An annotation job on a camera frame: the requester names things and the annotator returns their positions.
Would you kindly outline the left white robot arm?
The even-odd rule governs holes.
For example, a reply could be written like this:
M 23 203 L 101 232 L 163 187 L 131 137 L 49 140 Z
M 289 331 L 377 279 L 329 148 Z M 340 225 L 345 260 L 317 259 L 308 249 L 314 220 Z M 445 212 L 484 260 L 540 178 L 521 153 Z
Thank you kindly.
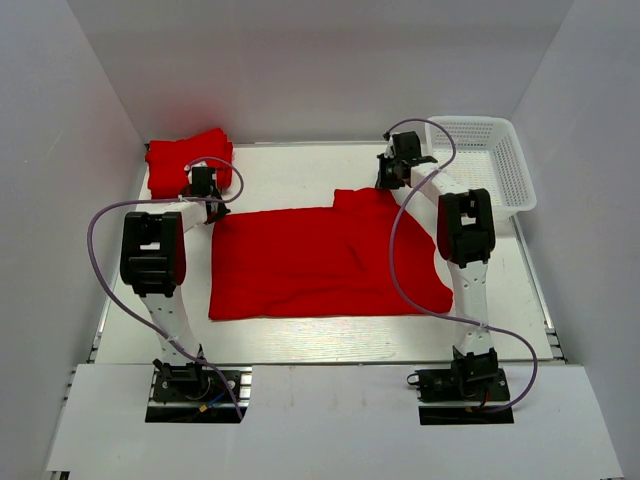
M 181 285 L 187 271 L 185 234 L 229 212 L 216 179 L 215 168 L 195 164 L 189 168 L 180 201 L 155 212 L 134 211 L 124 219 L 120 276 L 161 331 L 161 361 L 171 366 L 204 357 L 188 320 Z

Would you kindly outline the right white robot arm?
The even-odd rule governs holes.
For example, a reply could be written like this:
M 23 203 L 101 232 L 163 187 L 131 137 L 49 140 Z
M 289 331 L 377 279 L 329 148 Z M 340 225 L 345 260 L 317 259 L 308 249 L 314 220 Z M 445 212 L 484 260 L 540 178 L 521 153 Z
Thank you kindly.
M 444 171 L 437 160 L 422 153 L 415 132 L 387 133 L 386 150 L 378 155 L 378 189 L 411 188 L 436 207 L 436 246 L 446 261 L 453 287 L 453 312 L 442 314 L 457 324 L 453 346 L 453 390 L 472 399 L 484 391 L 498 368 L 497 352 L 488 325 L 486 275 L 496 244 L 490 194 L 471 189 Z

